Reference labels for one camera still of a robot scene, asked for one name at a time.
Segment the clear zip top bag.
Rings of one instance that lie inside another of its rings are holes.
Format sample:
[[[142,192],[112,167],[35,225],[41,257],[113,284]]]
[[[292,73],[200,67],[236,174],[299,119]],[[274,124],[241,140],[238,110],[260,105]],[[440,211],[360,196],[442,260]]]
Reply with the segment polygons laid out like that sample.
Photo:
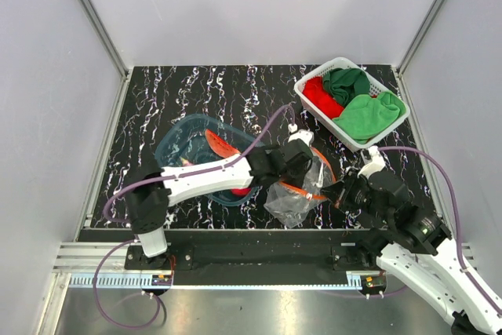
[[[311,151],[313,159],[299,187],[279,182],[267,190],[264,208],[287,228],[299,226],[312,209],[327,200],[321,190],[336,183],[328,159],[315,147]]]

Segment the red fake apple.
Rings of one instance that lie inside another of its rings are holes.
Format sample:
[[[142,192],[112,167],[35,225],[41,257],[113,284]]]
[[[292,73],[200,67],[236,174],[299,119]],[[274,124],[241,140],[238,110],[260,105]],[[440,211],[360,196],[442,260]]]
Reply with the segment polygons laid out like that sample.
[[[251,188],[233,188],[231,189],[231,193],[238,197],[245,197],[252,191]]]

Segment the purple fake food piece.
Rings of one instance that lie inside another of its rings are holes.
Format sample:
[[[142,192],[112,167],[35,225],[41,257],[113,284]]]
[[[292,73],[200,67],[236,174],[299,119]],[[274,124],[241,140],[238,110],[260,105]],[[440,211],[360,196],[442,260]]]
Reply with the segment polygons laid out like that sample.
[[[190,161],[188,161],[185,158],[181,158],[180,160],[181,160],[182,166],[193,166],[193,163],[191,163]]]

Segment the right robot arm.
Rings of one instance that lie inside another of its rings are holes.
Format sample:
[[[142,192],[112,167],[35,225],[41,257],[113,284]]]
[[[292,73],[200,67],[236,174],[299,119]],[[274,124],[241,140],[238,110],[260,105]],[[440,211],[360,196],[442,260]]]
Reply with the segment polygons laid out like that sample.
[[[396,175],[350,169],[322,193],[337,209],[359,209],[372,221],[349,249],[348,262],[392,273],[427,301],[454,334],[501,332],[501,299],[468,263],[436,212],[414,205]]]

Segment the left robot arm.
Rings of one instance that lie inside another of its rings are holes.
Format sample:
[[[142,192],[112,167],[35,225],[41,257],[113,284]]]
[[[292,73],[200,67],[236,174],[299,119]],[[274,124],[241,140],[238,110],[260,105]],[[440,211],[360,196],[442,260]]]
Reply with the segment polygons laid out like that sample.
[[[154,269],[169,261],[164,234],[167,209],[200,195],[230,189],[267,187],[305,175],[313,153],[300,139],[279,147],[254,147],[195,166],[164,167],[152,177],[124,190],[130,210],[131,229],[142,247],[142,260]]]

